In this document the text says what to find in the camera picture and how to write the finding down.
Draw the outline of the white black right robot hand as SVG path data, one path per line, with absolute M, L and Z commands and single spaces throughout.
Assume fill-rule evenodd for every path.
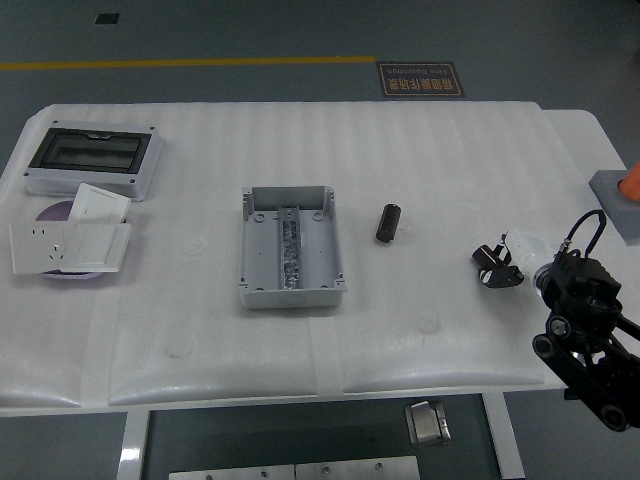
M 557 238 L 510 229 L 495 247 L 478 247 L 472 259 L 480 282 L 487 288 L 511 288 L 528 280 L 540 292 L 559 246 Z

